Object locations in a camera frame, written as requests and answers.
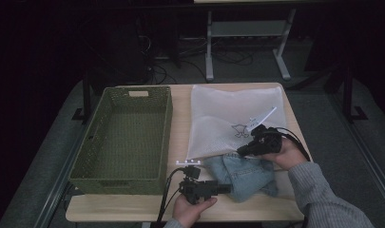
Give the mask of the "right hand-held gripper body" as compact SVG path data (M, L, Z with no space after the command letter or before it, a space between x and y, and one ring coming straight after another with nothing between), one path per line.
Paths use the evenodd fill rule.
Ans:
M266 127L264 122L277 110L272 106L268 111L257 117L250 118L246 130L251 133L253 141L249 144L255 144L259 148L259 155L268 153L279 153L281 150L281 133L275 127Z

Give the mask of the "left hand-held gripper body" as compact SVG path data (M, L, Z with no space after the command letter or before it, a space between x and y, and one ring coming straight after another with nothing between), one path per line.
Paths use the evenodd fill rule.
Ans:
M179 184L179 192L190 204L197 204L200 199L209 200L219 194L219 186L215 180L199 180L200 161L176 161L176 164L181 166L184 173L184 178Z

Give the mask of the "light blue denim jeans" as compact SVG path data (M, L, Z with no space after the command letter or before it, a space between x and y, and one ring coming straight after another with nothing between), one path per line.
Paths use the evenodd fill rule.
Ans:
M203 165L220 184L231 185L228 196L236 202L247 201L258 192L270 197L279 192L271 161L230 153L206 158Z

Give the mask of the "white mesh laundry bag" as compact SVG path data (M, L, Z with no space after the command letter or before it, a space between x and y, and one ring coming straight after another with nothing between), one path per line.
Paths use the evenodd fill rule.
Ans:
M191 130L188 159L237 153L253 140L246 130L250 118L272 106L277 110L264 122L267 127L285 127L286 114L280 87L222 91L195 85L191 92Z

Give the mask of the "green woven basket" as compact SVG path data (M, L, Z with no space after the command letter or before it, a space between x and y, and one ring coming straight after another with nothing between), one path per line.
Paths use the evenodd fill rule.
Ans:
M106 88L69 181L85 194L160 195L172 114L169 86Z

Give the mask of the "person's left hand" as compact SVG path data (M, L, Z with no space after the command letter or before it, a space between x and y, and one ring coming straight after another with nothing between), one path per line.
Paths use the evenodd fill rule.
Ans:
M201 217L201 213L217 203L216 198L210 198L198 204L191 204L186 196L179 195L174 203L172 218L177 220L183 228L191 228Z

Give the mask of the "person's right hand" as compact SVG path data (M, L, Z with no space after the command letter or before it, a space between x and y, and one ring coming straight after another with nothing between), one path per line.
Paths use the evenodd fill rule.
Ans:
M263 159L274 162L283 170L289 170L301 163L307 162L307 159L299 151L297 146L290 140L283 138L281 150L279 153L269 153L261 156Z

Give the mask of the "black metal stand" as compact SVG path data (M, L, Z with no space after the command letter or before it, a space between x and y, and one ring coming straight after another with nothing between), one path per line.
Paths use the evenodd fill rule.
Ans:
M90 84L88 72L86 71L82 81L83 88L83 106L77 108L72 116L74 121L81 121L82 124L86 124L89 116L91 115L91 96L90 96Z
M367 120L368 117L360 106L352 104L353 98L353 74L348 66L342 66L340 74L343 84L342 92L342 114L352 124L354 121Z

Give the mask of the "white metal desk frame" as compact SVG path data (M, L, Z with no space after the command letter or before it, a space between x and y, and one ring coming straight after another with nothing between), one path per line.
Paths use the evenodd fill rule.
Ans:
M285 81L291 79L291 75L284 63L282 54L286 46L290 30L293 26L296 9L291 9L285 20L267 21L226 21L219 22L212 20L212 12L207 13L206 27L206 53L205 72L206 80L214 80L212 60L212 39L226 37L279 37L280 43L273 49L273 55L279 68L281 78Z

